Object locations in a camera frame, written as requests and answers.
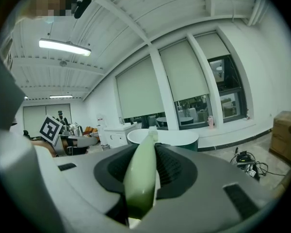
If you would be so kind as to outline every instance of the cardboard box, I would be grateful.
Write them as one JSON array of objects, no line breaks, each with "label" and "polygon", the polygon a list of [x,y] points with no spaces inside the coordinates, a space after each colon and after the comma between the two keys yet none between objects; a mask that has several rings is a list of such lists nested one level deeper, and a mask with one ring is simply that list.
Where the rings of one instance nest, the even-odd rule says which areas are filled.
[{"label": "cardboard box", "polygon": [[291,163],[291,111],[282,111],[274,118],[270,151]]}]

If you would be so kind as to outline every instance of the table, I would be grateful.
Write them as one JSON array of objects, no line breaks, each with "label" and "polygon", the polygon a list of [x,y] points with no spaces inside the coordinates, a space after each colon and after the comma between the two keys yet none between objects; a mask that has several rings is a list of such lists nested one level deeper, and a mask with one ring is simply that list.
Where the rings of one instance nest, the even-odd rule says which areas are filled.
[{"label": "table", "polygon": [[[156,119],[159,123],[162,123],[165,127],[167,127],[167,120],[165,117],[159,117]],[[180,117],[179,118],[181,125],[194,123],[193,117]]]}]

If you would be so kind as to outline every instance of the floor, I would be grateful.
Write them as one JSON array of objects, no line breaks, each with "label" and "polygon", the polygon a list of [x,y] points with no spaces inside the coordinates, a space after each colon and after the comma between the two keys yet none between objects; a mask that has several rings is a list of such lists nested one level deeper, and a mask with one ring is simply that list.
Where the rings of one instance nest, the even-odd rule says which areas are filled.
[{"label": "floor", "polygon": [[[285,175],[289,171],[290,167],[278,157],[268,152],[271,137],[272,134],[269,133],[256,140],[241,144],[238,146],[239,151],[246,150],[252,153],[255,156],[256,161],[265,162],[268,165],[268,170],[270,172]],[[234,150],[236,149],[236,147],[237,146],[202,153],[213,155],[230,162],[230,160],[234,156]],[[90,149],[88,149],[89,153],[95,153],[99,151],[102,151],[100,143],[96,144],[95,146],[91,146]],[[268,173],[266,176],[261,176],[260,184],[265,186],[269,190],[272,190],[280,183],[283,177],[284,176],[278,176]]]}]

